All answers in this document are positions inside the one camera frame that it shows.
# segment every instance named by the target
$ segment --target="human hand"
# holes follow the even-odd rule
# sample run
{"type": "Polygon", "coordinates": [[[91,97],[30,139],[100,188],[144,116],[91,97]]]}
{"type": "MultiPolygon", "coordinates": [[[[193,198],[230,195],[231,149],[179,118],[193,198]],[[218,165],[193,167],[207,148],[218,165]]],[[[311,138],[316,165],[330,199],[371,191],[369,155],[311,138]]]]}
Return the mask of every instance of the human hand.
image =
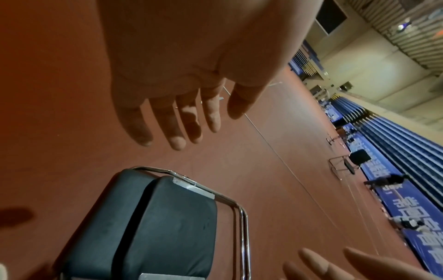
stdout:
{"type": "MultiPolygon", "coordinates": [[[[343,251],[348,262],[369,280],[441,280],[440,278],[396,259],[371,256],[346,248],[343,251]]],[[[303,263],[322,280],[355,280],[356,278],[309,250],[299,251],[303,263]]],[[[287,280],[309,280],[295,264],[286,262],[283,272],[287,280]]]]}
{"type": "Polygon", "coordinates": [[[175,150],[202,140],[196,97],[212,132],[220,129],[219,93],[236,82],[228,114],[240,118],[296,53],[322,0],[99,0],[111,65],[111,95],[126,132],[149,146],[140,106],[149,99],[175,150]]]}

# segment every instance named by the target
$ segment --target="palm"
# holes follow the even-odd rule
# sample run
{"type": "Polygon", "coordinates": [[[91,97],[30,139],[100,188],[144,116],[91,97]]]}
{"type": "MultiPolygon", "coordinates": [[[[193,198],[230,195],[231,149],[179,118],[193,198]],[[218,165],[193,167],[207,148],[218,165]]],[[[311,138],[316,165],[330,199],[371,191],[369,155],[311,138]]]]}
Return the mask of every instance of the palm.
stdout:
{"type": "MultiPolygon", "coordinates": [[[[369,280],[441,280],[440,278],[395,259],[370,256],[355,249],[344,250],[345,257],[369,280]]],[[[322,280],[354,280],[354,276],[328,262],[319,254],[302,249],[299,256],[303,263],[322,280]]],[[[291,262],[283,265],[287,280],[309,280],[291,262]]]]}
{"type": "Polygon", "coordinates": [[[174,149],[202,140],[195,98],[206,121],[220,129],[225,78],[236,82],[228,103],[236,119],[255,102],[300,46],[321,4],[285,0],[99,1],[113,75],[112,96],[128,134],[141,145],[152,135],[140,105],[149,99],[174,149]]]}

